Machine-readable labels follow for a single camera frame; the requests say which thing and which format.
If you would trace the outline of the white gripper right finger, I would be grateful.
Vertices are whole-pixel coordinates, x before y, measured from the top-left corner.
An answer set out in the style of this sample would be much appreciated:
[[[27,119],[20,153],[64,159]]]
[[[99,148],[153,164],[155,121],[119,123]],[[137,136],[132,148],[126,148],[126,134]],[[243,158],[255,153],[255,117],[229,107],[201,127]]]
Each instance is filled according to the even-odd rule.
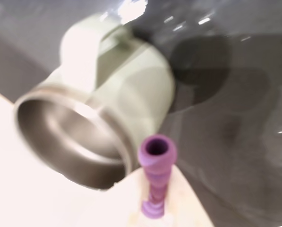
[[[166,227],[213,227],[195,191],[177,166],[172,167],[163,218]]]

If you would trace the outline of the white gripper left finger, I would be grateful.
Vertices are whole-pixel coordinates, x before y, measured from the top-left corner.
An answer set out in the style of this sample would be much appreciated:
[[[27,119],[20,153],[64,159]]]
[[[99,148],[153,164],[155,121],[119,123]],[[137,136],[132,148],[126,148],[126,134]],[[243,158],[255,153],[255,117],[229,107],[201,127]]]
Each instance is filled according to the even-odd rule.
[[[126,227],[130,215],[140,209],[145,186],[144,172],[139,168],[99,194],[84,212],[84,226]]]

